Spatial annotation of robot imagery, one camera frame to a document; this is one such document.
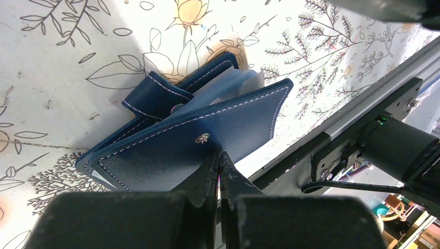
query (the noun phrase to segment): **floral tablecloth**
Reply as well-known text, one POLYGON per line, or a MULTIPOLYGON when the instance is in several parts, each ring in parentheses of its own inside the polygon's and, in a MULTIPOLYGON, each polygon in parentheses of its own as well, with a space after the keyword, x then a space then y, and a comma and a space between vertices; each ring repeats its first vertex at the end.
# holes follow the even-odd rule
POLYGON ((151 70, 185 79, 224 51, 294 90, 250 176, 438 34, 320 0, 2 0, 0 248, 21 248, 48 203, 107 191, 75 160, 133 114, 151 70))

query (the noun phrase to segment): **navy blue leather wallet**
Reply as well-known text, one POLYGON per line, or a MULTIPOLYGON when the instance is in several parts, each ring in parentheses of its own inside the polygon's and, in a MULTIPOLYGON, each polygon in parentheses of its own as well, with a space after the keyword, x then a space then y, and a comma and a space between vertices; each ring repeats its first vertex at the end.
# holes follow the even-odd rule
POLYGON ((177 86, 150 72, 122 103, 136 117, 84 153, 75 167, 112 190, 169 191, 214 153, 226 151, 237 162, 257 150, 273 137, 293 87, 289 79, 169 117, 231 66, 238 69, 237 60, 225 53, 177 86))

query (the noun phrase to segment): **screw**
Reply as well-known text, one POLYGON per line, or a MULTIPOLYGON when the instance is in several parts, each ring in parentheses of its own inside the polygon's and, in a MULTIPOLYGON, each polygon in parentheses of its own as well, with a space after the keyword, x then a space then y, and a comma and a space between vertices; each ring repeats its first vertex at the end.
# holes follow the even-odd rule
POLYGON ((322 172, 322 174, 321 174, 322 180, 330 180, 330 179, 332 179, 332 177, 333 177, 333 174, 329 170, 324 170, 324 172, 322 172))
POLYGON ((207 141, 208 141, 208 139, 209 139, 209 137, 210 137, 210 135, 209 134, 203 134, 203 135, 200 135, 197 139, 196 139, 196 143, 198 143, 198 144, 204 144, 204 143, 206 143, 207 141))
POLYGON ((415 100, 415 99, 411 99, 411 101, 409 101, 408 103, 408 107, 409 108, 414 108, 420 105, 420 102, 415 100))

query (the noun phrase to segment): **leaf drawing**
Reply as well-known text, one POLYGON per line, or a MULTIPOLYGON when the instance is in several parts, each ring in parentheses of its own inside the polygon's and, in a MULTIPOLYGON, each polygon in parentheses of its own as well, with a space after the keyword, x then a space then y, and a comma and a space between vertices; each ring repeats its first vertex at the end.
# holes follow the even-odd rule
POLYGON ((243 45, 244 40, 241 38, 237 38, 237 45, 238 46, 242 46, 243 45))
POLYGON ((9 178, 14 177, 16 174, 17 174, 17 171, 15 170, 14 166, 11 166, 6 170, 6 176, 9 178))
POLYGON ((220 40, 221 43, 223 43, 226 46, 233 47, 233 41, 232 40, 220 40))
POLYGON ((146 1, 141 1, 139 3, 140 7, 144 10, 151 10, 154 8, 154 4, 150 3, 150 2, 146 2, 146 1))
POLYGON ((260 67, 260 70, 263 71, 264 78, 270 83, 274 82, 278 76, 280 76, 280 71, 278 70, 277 65, 263 65, 260 67))
POLYGON ((15 179, 4 179, 0 181, 0 192, 22 185, 24 182, 15 179))
POLYGON ((126 66, 128 69, 133 71, 140 71, 140 72, 144 71, 143 66, 141 66, 141 63, 136 57, 130 54, 122 54, 118 57, 121 60, 121 62, 124 64, 124 66, 126 66))
POLYGON ((53 16, 51 16, 51 17, 52 17, 53 25, 55 26, 55 28, 57 28, 58 33, 60 33, 60 35, 61 35, 63 32, 62 32, 60 23, 55 19, 55 17, 53 17, 53 16))
POLYGON ((160 43, 162 41, 162 34, 158 29, 152 28, 150 30, 150 52, 152 49, 159 50, 160 43))
POLYGON ((15 236, 11 241, 9 241, 3 249, 20 249, 26 244, 26 240, 31 236, 31 231, 25 231, 21 234, 15 236))
POLYGON ((254 28, 254 34, 258 34, 259 30, 260 30, 260 23, 257 23, 257 25, 254 28))
POLYGON ((14 136, 20 137, 22 139, 40 139, 47 136, 47 133, 34 132, 34 131, 22 131, 16 133, 14 136))
POLYGON ((305 30, 306 28, 310 27, 312 23, 314 22, 314 16, 313 13, 302 13, 298 16, 298 23, 299 27, 302 30, 305 30))
POLYGON ((18 141, 17 139, 14 139, 14 141, 17 142, 17 143, 15 143, 14 145, 15 145, 15 150, 16 150, 16 152, 17 152, 17 155, 19 155, 19 154, 21 153, 21 144, 20 144, 20 141, 18 141))
MULTIPOLYGON (((99 11, 98 8, 89 5, 89 0, 30 0, 32 3, 39 4, 41 6, 45 6, 47 8, 50 8, 51 10, 45 15, 45 16, 36 16, 36 15, 29 15, 21 17, 22 20, 30 21, 30 25, 22 28, 23 31, 31 31, 36 29, 40 26, 41 33, 43 35, 46 35, 46 25, 48 23, 46 22, 47 19, 50 19, 53 26, 56 28, 58 33, 61 35, 61 37, 65 38, 65 40, 59 41, 56 43, 57 46, 61 46, 66 44, 69 40, 73 47, 75 47, 75 41, 72 38, 73 33, 78 31, 81 36, 84 38, 84 40, 87 41, 87 43, 91 44, 90 37, 87 35, 86 32, 84 32, 83 29, 80 28, 79 23, 81 22, 81 19, 84 16, 87 16, 92 25, 101 33, 104 34, 104 31, 102 30, 99 23, 96 21, 96 19, 92 16, 91 13, 88 11, 99 11), (63 12, 65 9, 59 9, 64 8, 64 6, 67 6, 65 9, 68 8, 69 12, 63 12), (61 18, 61 21, 63 22, 71 22, 74 23, 73 28, 63 31, 62 25, 59 22, 59 19, 55 17, 55 13, 62 13, 64 17, 61 18)), ((110 11, 108 10, 106 4, 104 3, 104 0, 97 0, 99 6, 101 9, 108 15, 110 15, 110 11)))
POLYGON ((127 35, 130 35, 131 33, 133 33, 133 31, 131 31, 130 29, 126 29, 124 27, 119 27, 117 29, 114 29, 113 33, 115 33, 115 35, 118 35, 118 36, 127 36, 127 35))
POLYGON ((91 6, 91 5, 87 5, 86 8, 92 10, 92 11, 99 11, 98 8, 96 8, 95 6, 91 6))
POLYGON ((245 46, 251 46, 254 45, 256 43, 258 43, 260 40, 255 36, 255 35, 248 35, 244 41, 243 41, 243 45, 245 46))
POLYGON ((173 74, 174 65, 171 60, 162 53, 144 53, 144 65, 147 68, 147 65, 153 66, 153 70, 155 72, 159 72, 161 74, 173 74))
POLYGON ((80 32, 80 34, 82 35, 84 40, 86 40, 88 42, 88 44, 91 45, 89 36, 84 31, 82 31, 80 28, 77 27, 76 29, 80 32))
POLYGON ((32 2, 34 4, 38 4, 44 7, 52 8, 55 7, 55 5, 47 0, 29 0, 29 2, 32 2))
POLYGON ((41 17, 41 16, 35 16, 35 15, 30 15, 30 16, 20 17, 21 20, 31 21, 31 22, 38 22, 38 21, 41 21, 43 18, 44 18, 44 17, 41 17))
POLYGON ((98 4, 99 4, 99 7, 101 7, 103 12, 105 12, 107 15, 111 16, 110 11, 108 10, 107 5, 105 4, 104 0, 98 0, 98 4))
POLYGON ((79 60, 78 64, 84 63, 84 62, 86 62, 86 61, 92 59, 92 57, 95 56, 95 54, 96 54, 96 53, 93 52, 93 53, 90 53, 90 54, 84 56, 81 60, 79 60))
POLYGON ((350 38, 353 34, 353 27, 346 16, 342 16, 342 24, 344 26, 345 35, 350 38))
POLYGON ((68 0, 64 0, 66 2, 66 5, 69 7, 69 9, 71 11, 73 11, 73 13, 78 14, 78 12, 76 11, 75 7, 73 7, 73 5, 68 1, 68 0))
POLYGON ((295 40, 301 48, 301 55, 307 60, 310 56, 310 49, 301 32, 298 32, 298 34, 295 35, 295 40))
POLYGON ((90 19, 90 22, 93 24, 93 26, 95 26, 95 28, 101 32, 101 34, 104 34, 104 31, 102 30, 101 26, 99 26, 99 23, 95 20, 95 18, 93 18, 92 15, 90 15, 88 12, 85 12, 87 14, 87 16, 90 19))
POLYGON ((329 3, 325 1, 320 0, 306 0, 306 5, 308 10, 312 11, 313 13, 318 14, 318 16, 322 17, 323 15, 327 14, 327 8, 329 3))
POLYGON ((7 128, 13 126, 13 123, 0 123, 0 127, 7 128))
MULTIPOLYGON (((4 131, 0 131, 0 138, 5 141, 9 141, 9 136, 4 131)), ((4 151, 8 147, 9 142, 0 142, 0 152, 4 151)))
POLYGON ((133 71, 121 61, 115 61, 96 70, 86 80, 95 86, 106 89, 130 89, 145 78, 144 72, 133 71))
POLYGON ((44 25, 44 23, 41 24, 41 30, 42 30, 42 34, 46 35, 46 26, 44 25))
POLYGON ((33 215, 42 215, 50 201, 65 192, 108 191, 107 188, 75 169, 75 161, 81 155, 81 153, 65 154, 56 161, 53 169, 39 172, 27 180, 38 194, 38 197, 27 201, 27 205, 34 208, 33 215))
POLYGON ((212 48, 210 48, 210 47, 208 47, 208 46, 207 46, 207 50, 208 50, 208 52, 211 53, 211 54, 214 52, 214 50, 212 50, 212 48))
POLYGON ((193 40, 189 40, 180 54, 177 73, 186 77, 198 69, 199 59, 197 58, 196 45, 193 40))

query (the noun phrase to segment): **line drawing of flower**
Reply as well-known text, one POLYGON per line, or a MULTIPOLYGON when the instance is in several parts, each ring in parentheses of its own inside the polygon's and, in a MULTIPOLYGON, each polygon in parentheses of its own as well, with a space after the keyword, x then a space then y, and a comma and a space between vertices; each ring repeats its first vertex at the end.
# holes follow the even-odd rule
POLYGON ((199 25, 197 22, 202 19, 208 11, 209 0, 174 0, 177 6, 177 17, 171 22, 167 29, 175 25, 183 25, 185 28, 185 33, 183 35, 183 46, 187 44, 186 35, 188 33, 188 28, 190 34, 193 34, 192 26, 199 25))
POLYGON ((34 186, 38 197, 29 199, 27 205, 32 206, 32 215, 42 215, 47 205, 57 195, 64 192, 106 192, 109 191, 100 183, 75 169, 75 161, 82 153, 64 154, 58 158, 53 169, 38 172, 27 180, 34 186))
MULTIPOLYGON (((236 55, 239 65, 242 65, 243 57, 240 47, 252 46, 258 43, 258 31, 268 26, 269 22, 276 16, 273 16, 262 25, 257 23, 253 31, 244 39, 237 38, 236 42, 230 39, 222 39, 220 42, 223 45, 215 50, 207 46, 210 55, 208 55, 206 63, 209 63, 221 53, 229 51, 236 55)), ((160 52, 162 32, 153 27, 149 33, 149 52, 142 54, 143 63, 134 55, 121 54, 118 56, 119 60, 100 67, 87 77, 86 80, 95 86, 105 89, 131 89, 136 87, 146 77, 149 70, 154 70, 170 83, 178 84, 185 80, 189 74, 198 70, 200 65, 204 64, 199 61, 198 51, 205 42, 211 40, 218 33, 217 25, 213 24, 204 31, 206 32, 205 37, 198 45, 196 45, 197 43, 194 40, 188 40, 180 53, 179 60, 172 62, 165 53, 160 52), (129 82, 129 84, 121 86, 119 85, 120 82, 129 82)))

